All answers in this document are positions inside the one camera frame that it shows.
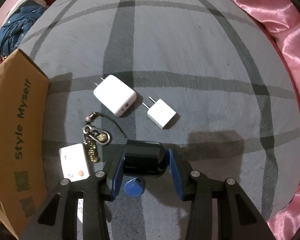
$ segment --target gray bed sheet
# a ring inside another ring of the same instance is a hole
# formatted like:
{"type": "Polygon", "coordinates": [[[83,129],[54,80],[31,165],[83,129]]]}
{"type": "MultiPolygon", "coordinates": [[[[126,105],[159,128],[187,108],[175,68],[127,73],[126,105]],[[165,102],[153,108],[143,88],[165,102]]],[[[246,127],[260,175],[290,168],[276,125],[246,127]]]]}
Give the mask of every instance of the gray bed sheet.
{"type": "MultiPolygon", "coordinates": [[[[172,145],[213,179],[235,178],[265,219],[285,207],[300,179],[300,115],[290,78],[272,44],[230,0],[57,0],[20,48],[50,78],[42,156],[47,188],[62,178],[58,149],[82,142],[85,116],[113,115],[93,96],[113,74],[138,93],[116,121],[129,139],[172,145]],[[163,99],[179,114],[161,130],[142,101],[163,99]]],[[[126,139],[99,147],[102,169],[126,139]]],[[[141,197],[107,204],[111,238],[183,239],[189,203],[170,174],[147,179],[141,197]]]]}

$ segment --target shiny pink cloth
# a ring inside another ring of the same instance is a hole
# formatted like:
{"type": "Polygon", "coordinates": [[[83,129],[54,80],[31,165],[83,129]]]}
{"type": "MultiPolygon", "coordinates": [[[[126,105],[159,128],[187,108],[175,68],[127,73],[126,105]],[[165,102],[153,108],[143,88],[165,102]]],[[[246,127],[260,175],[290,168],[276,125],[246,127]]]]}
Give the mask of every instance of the shiny pink cloth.
{"type": "MultiPolygon", "coordinates": [[[[258,22],[261,22],[266,28],[268,36],[271,35],[273,39],[269,38],[287,67],[300,103],[299,12],[290,0],[232,1],[258,22]]],[[[269,219],[268,225],[278,240],[290,240],[293,237],[300,226],[300,185],[291,203],[269,219]]]]}

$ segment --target brown cardboard box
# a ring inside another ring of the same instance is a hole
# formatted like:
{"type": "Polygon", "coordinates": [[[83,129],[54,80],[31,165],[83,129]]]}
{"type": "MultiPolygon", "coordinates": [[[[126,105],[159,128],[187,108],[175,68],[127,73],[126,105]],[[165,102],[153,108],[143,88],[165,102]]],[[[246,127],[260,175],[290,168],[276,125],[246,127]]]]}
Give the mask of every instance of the brown cardboard box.
{"type": "Polygon", "coordinates": [[[0,220],[16,237],[47,195],[41,140],[48,85],[19,49],[0,65],[0,220]]]}

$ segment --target pile of clothes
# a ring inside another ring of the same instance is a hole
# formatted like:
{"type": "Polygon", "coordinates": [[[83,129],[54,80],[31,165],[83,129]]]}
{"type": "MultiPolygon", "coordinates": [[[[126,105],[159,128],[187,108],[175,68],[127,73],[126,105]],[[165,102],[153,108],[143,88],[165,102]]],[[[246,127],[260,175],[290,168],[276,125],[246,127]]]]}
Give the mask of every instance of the pile of clothes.
{"type": "Polygon", "coordinates": [[[22,39],[41,17],[44,11],[56,0],[19,0],[8,13],[0,29],[0,56],[11,54],[22,39]]]}

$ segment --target blue round cap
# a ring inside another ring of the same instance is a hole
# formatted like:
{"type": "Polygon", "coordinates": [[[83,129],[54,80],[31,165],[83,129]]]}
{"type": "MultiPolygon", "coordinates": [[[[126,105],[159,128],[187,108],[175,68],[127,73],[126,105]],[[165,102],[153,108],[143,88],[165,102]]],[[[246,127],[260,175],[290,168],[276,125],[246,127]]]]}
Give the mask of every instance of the blue round cap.
{"type": "Polygon", "coordinates": [[[145,183],[143,178],[134,178],[124,185],[124,191],[130,197],[139,197],[145,191],[145,183]]]}

